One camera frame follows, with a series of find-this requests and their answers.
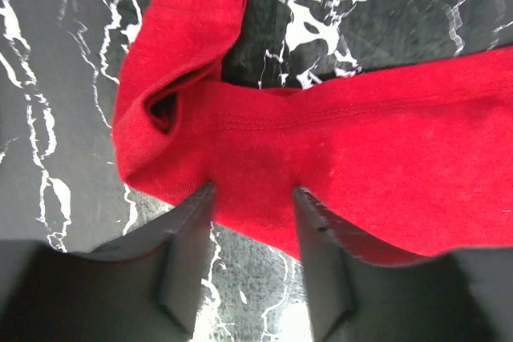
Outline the red t-shirt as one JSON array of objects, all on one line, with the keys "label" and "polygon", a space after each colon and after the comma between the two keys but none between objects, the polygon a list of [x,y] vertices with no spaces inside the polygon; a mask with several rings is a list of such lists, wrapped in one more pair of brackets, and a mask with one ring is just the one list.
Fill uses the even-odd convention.
[{"label": "red t-shirt", "polygon": [[173,205],[216,185],[219,223],[300,255],[293,189],[398,247],[512,243],[512,49],[308,90],[224,82],[248,0],[151,0],[124,60],[121,179]]}]

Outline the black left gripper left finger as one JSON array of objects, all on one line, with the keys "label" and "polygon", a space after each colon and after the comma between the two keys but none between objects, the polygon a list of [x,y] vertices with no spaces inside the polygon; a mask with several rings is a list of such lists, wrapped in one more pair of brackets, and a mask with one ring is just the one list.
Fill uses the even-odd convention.
[{"label": "black left gripper left finger", "polygon": [[194,333],[216,189],[93,251],[1,242],[4,341],[186,341]]}]

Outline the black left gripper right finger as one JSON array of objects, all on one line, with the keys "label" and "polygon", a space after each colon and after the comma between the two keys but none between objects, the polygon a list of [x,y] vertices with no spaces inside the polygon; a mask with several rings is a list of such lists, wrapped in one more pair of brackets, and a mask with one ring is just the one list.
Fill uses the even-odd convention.
[{"label": "black left gripper right finger", "polygon": [[512,250],[424,256],[293,193],[305,294],[316,341],[509,341]]}]

